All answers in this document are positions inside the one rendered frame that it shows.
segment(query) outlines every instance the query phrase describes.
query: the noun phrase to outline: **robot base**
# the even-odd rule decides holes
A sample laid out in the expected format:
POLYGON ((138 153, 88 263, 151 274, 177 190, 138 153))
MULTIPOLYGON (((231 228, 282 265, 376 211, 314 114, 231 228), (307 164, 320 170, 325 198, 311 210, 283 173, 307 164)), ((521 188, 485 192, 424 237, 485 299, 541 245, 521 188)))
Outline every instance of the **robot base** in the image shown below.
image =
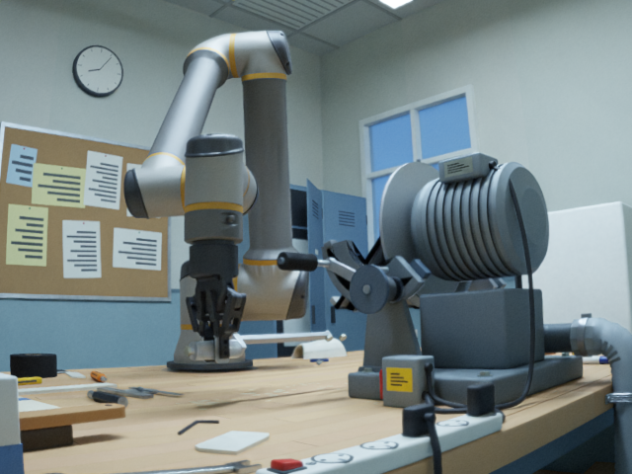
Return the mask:
POLYGON ((241 360, 239 362, 229 363, 179 363, 171 360, 170 362, 167 362, 167 367, 170 370, 186 372, 220 372, 230 370, 249 370, 254 368, 251 360, 241 360))
MULTIPOLYGON (((529 395, 581 378, 583 369, 580 356, 548 356, 545 360, 535 363, 529 395)), ((496 403, 507 403, 517 399, 522 393, 527 372, 527 365, 490 370, 436 368, 434 370, 434 390, 439 397, 445 400, 465 404, 467 403, 467 387, 469 385, 493 382, 496 390, 496 403)), ((379 400, 379 372, 358 371, 350 373, 349 396, 379 400)))

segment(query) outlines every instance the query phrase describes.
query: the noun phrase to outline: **wall clock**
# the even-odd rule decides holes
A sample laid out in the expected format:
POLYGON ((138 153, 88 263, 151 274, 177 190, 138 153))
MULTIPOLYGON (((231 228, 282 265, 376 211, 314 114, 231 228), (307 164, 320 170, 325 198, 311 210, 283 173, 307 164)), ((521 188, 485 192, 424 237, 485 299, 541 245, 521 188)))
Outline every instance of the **wall clock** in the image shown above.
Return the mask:
POLYGON ((122 63, 119 57, 103 46, 82 49, 72 64, 75 82, 86 94, 106 97, 122 82, 122 63))

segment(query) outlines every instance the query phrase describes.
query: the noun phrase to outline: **robotic arm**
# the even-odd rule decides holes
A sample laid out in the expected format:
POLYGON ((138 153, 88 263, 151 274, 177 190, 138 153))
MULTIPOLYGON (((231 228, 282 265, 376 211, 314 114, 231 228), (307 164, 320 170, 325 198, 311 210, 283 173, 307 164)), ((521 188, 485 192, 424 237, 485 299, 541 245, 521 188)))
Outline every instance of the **robotic arm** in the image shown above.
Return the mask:
POLYGON ((184 72, 149 156, 125 176, 125 200, 134 217, 185 216, 185 240, 192 244, 186 277, 196 280, 195 295, 187 299, 191 329, 215 342, 215 360, 227 361, 229 339, 242 317, 288 319, 305 312, 307 274, 283 273, 276 266, 280 252, 293 251, 285 101, 289 46, 282 32, 222 35, 196 46, 184 72), (239 77, 248 167, 239 138, 200 135, 215 91, 239 77), (255 200, 251 248, 239 270, 243 214, 255 200), (238 274, 241 292, 233 284, 238 274), (250 310, 244 293, 255 300, 250 310))

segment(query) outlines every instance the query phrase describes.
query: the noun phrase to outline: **ceiling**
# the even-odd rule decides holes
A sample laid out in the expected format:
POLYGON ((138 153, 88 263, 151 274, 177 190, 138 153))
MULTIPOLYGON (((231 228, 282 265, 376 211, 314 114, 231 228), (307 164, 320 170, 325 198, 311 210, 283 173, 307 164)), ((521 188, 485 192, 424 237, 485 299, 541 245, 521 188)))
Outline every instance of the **ceiling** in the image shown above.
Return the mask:
POLYGON ((283 30, 289 43, 326 54, 437 3, 393 10, 379 0, 166 0, 245 30, 283 30))

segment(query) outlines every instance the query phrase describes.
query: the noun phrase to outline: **gray machine base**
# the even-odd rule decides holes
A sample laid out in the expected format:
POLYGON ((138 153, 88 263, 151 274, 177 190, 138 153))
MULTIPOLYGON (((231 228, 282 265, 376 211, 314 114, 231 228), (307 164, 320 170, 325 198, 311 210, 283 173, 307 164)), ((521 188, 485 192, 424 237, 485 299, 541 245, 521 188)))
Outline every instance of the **gray machine base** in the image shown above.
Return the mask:
MULTIPOLYGON (((535 363, 529 395, 581 378, 583 369, 580 356, 548 356, 545 360, 535 363)), ((528 365, 484 371, 475 368, 436 368, 434 391, 445 400, 465 404, 469 385, 493 382, 498 405, 520 396, 527 373, 528 365)))
POLYGON ((177 363, 167 362, 167 367, 171 370, 185 371, 185 372, 219 372, 230 370, 247 370, 253 368, 253 362, 251 360, 244 360, 242 362, 231 363, 177 363))

